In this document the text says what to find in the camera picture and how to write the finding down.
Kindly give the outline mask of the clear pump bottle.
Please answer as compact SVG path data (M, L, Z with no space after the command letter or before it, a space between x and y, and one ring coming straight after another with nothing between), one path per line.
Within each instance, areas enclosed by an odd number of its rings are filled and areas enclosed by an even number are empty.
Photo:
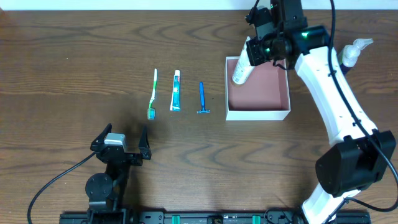
M346 75L358 61L361 51L372 44L373 39L356 39L351 45L346 45L338 54L338 63L343 75Z

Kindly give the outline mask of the green white toothbrush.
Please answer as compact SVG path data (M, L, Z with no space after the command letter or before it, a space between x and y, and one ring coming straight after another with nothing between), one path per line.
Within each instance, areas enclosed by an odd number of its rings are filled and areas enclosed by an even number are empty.
M158 76L158 71L155 68L154 69L154 81L153 81L153 87L152 87L152 94L151 94L151 98L149 101L149 107L147 109L147 119L152 120L155 119L155 109L152 107L152 104L155 100L155 90L156 90L156 86L157 86L157 76Z

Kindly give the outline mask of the green toothpaste tube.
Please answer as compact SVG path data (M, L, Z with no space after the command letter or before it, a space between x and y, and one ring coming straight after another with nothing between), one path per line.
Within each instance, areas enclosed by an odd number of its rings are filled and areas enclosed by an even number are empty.
M180 111L180 70L174 73L170 111Z

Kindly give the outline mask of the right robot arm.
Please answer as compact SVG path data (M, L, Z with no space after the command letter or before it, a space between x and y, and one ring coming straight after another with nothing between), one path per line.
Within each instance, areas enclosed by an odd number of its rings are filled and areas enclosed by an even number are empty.
M342 207L379 182L391 162L396 139L381 132L357 102L338 64L334 29L309 26L300 1L272 1L251 8L246 22L256 34L246 41L245 64L266 62L294 70L322 116L330 149L315 164L318 185L294 223L359 223L364 215L343 216Z

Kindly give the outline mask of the white lotion tube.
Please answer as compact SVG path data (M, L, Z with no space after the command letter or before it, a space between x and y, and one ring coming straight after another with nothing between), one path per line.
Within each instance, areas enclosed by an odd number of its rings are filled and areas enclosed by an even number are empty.
M237 85L243 85L249 78L254 67L249 61L249 55L247 52L247 43L251 40L250 36L247 36L243 49L239 56L238 62L233 72L232 81Z

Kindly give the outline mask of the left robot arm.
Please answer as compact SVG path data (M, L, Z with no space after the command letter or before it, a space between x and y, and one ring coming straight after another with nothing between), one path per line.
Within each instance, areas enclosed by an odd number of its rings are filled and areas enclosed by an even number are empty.
M106 164L103 173L92 175L86 182L85 192L89 198L87 223L132 223L134 213L123 208L123 197L132 166L141 166L150 160L152 153L147 137L147 128L142 130L139 152L127 152L124 134L112 133L108 124L91 143L90 149L97 159Z

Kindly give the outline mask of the blue disposable razor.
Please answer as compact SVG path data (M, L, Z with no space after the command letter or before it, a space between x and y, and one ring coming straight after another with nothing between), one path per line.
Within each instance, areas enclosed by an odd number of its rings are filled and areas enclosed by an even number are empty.
M204 91L204 85L202 82L199 84L199 89L200 89L200 103L201 103L201 109L197 111L198 114L207 114L210 113L211 111L206 109L206 104L205 104L205 91Z

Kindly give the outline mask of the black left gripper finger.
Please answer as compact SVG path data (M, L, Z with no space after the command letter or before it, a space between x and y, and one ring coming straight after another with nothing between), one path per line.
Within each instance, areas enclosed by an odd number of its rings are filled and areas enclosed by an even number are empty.
M149 145L148 135L147 135L147 127L144 126L141 134L141 138L139 141L139 150L142 158L144 160L151 160L152 152Z
M101 149L104 145L106 136L111 132L112 124L109 123L104 130L92 141L91 149Z

